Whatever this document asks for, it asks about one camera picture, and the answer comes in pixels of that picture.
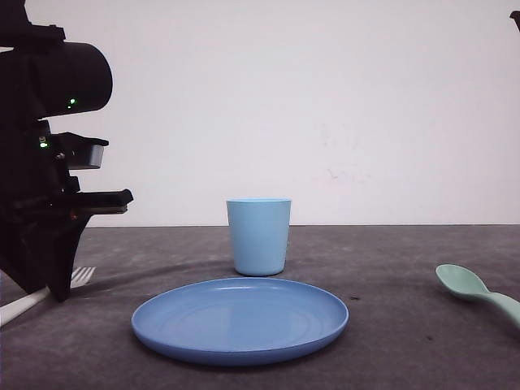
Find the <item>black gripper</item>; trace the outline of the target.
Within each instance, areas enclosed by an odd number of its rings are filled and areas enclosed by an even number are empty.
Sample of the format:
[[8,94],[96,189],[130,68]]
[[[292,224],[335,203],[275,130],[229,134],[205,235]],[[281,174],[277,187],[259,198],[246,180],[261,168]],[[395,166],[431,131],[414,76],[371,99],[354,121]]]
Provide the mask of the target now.
[[55,134],[46,120],[1,121],[1,270],[26,293],[48,288],[63,302],[88,221],[125,213],[133,195],[81,191]]
[[520,30],[520,11],[512,11],[509,17],[515,22],[517,28]]

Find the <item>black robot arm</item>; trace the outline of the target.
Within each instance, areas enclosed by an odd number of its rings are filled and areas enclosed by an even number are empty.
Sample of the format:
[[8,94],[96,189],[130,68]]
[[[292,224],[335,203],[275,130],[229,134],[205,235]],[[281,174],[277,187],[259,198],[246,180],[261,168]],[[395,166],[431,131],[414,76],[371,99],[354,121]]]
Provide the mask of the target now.
[[122,214],[127,190],[85,193],[107,141],[54,133],[49,118],[102,109],[113,87],[104,55],[35,25],[22,1],[1,4],[1,268],[25,292],[68,299],[80,236],[94,215]]

